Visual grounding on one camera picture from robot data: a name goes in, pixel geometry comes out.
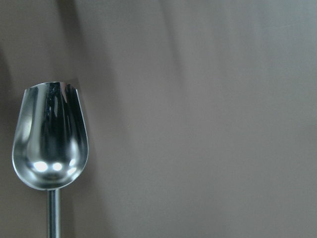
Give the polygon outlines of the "steel ice scoop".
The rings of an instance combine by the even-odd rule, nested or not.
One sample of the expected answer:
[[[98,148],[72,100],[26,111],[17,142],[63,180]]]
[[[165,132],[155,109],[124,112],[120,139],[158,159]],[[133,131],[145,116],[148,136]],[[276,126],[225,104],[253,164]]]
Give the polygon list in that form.
[[[74,182],[89,146],[78,91],[46,82],[24,91],[12,148],[12,164],[27,186],[47,192],[47,236],[61,236],[60,190]]]

